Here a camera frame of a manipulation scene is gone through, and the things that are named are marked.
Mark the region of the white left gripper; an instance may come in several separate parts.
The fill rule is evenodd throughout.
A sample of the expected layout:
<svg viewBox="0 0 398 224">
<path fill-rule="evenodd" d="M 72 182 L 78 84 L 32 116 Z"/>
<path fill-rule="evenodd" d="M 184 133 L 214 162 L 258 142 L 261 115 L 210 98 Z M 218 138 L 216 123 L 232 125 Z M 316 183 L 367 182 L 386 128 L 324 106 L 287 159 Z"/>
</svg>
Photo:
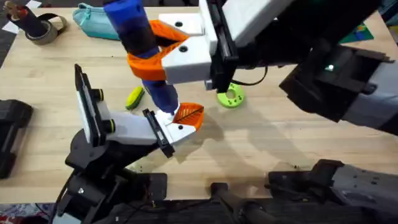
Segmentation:
<svg viewBox="0 0 398 224">
<path fill-rule="evenodd" d="M 171 145 L 181 143 L 199 130 L 203 106 L 180 103 L 174 115 L 158 110 L 156 117 L 166 120 L 167 139 L 150 110 L 144 110 L 142 116 L 107 111 L 106 119 L 84 110 L 80 115 L 83 128 L 71 141 L 66 165 L 78 172 L 115 174 L 157 149 L 171 157 L 174 153 Z"/>
</svg>

